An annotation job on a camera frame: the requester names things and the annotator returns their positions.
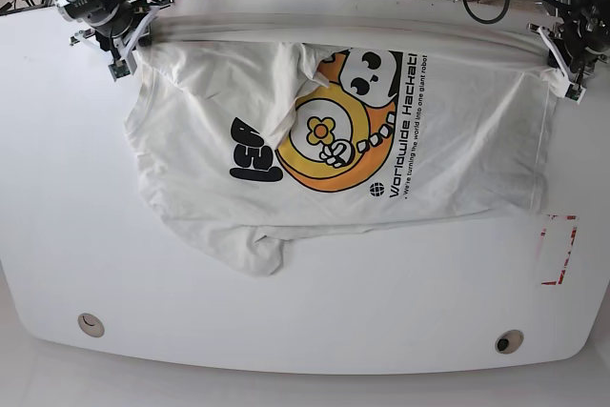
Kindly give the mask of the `right table grommet hole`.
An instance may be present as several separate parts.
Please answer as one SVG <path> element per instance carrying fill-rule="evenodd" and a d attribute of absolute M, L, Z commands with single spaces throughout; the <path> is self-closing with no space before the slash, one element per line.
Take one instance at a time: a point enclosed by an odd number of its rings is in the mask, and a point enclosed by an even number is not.
<path fill-rule="evenodd" d="M 500 335 L 496 341 L 496 351 L 501 355 L 510 355 L 517 351 L 524 341 L 524 334 L 519 330 L 510 330 Z"/>

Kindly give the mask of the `left table grommet hole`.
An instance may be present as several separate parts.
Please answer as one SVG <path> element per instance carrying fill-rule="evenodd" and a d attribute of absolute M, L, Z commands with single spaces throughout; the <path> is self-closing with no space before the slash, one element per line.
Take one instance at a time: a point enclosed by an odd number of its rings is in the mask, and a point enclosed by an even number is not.
<path fill-rule="evenodd" d="M 78 316 L 77 323 L 81 331 L 87 336 L 100 338 L 105 334 L 102 321 L 95 315 L 83 313 Z"/>

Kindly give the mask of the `red tape rectangle marking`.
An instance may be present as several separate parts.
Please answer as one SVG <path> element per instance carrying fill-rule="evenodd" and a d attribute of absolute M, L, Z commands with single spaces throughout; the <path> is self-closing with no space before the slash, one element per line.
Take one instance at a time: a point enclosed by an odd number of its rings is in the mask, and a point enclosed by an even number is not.
<path fill-rule="evenodd" d="M 535 281 L 541 286 L 559 286 L 567 267 L 578 232 L 575 215 L 548 214 L 540 231 Z"/>

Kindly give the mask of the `table grommet hole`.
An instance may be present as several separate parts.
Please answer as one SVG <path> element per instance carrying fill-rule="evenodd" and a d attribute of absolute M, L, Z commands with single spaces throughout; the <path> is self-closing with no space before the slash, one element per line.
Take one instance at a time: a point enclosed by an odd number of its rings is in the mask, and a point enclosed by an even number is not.
<path fill-rule="evenodd" d="M 524 334 L 519 330 L 510 330 L 500 335 L 496 341 L 496 351 L 501 355 L 510 355 L 517 351 L 524 341 Z"/>
<path fill-rule="evenodd" d="M 95 315 L 83 313 L 78 316 L 77 323 L 81 331 L 87 336 L 100 338 L 105 334 L 102 321 Z"/>

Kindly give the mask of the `white printed T-shirt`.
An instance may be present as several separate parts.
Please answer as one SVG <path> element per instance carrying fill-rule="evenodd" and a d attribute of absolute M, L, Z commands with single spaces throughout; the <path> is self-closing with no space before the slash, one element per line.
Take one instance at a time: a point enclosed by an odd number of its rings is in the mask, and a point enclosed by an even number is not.
<path fill-rule="evenodd" d="M 141 195 L 242 273 L 273 274 L 299 238 L 542 209 L 560 73 L 517 38 L 171 41 L 138 60 Z"/>

